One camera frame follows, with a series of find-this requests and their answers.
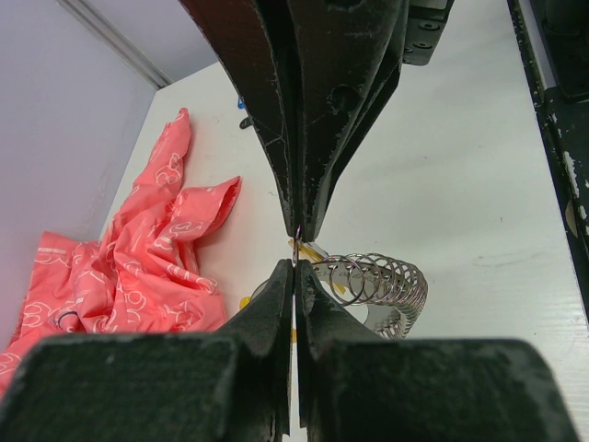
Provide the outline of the large keyring with yellow grip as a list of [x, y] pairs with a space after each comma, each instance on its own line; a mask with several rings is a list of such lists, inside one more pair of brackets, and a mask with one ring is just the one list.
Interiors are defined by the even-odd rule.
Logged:
[[290, 240], [320, 287], [365, 328], [390, 340], [410, 333], [426, 303], [428, 284], [414, 264], [380, 253], [329, 254], [316, 243]]

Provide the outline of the pink patterned jacket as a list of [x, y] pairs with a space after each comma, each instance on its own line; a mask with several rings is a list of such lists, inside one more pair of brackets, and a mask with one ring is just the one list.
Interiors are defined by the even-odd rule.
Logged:
[[30, 349], [55, 334], [211, 332], [225, 323], [220, 289], [200, 271], [197, 242], [226, 221], [241, 180], [185, 186], [191, 138], [190, 114], [181, 109], [101, 239], [43, 234], [1, 355], [3, 388]]

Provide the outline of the aluminium frame post right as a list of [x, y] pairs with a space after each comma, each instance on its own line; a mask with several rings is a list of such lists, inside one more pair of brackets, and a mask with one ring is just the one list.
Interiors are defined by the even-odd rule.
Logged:
[[155, 89], [172, 84], [172, 80], [159, 69], [137, 46], [129, 41], [89, 1], [57, 0], [79, 24], [108, 46], [129, 68]]

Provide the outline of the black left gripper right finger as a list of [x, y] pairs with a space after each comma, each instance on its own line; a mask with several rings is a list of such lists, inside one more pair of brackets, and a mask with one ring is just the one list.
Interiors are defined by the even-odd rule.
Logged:
[[514, 339], [386, 340], [294, 272], [299, 422], [311, 441], [575, 441], [552, 372]]

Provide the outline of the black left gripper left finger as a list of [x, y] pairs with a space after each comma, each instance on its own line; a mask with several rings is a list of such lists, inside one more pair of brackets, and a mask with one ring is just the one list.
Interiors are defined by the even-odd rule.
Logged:
[[213, 332], [54, 335], [1, 402], [5, 441], [279, 441], [290, 430], [294, 268]]

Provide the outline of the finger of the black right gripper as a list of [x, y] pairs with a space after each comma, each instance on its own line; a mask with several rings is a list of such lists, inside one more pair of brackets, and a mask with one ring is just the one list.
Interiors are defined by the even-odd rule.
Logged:
[[296, 100], [293, 22], [285, 1], [183, 1], [225, 69], [269, 161], [294, 236]]

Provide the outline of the black tag with silver key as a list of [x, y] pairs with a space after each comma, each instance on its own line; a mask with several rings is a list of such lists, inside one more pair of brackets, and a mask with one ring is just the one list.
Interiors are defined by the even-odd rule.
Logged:
[[239, 123], [239, 128], [241, 130], [245, 130], [245, 129], [249, 128], [251, 125], [252, 125], [252, 123], [251, 123], [250, 118], [246, 117]]

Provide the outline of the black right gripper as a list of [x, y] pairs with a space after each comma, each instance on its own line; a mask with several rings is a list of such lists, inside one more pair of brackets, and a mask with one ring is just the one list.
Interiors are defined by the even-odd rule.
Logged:
[[[403, 63], [427, 65], [454, 0], [410, 0]], [[300, 238], [318, 236], [337, 159], [367, 102], [405, 1], [291, 1], [300, 63], [296, 153]]]

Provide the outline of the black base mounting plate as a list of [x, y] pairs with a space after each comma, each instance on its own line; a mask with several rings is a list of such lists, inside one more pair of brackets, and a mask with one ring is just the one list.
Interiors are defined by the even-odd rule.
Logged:
[[588, 3], [507, 5], [588, 309]]

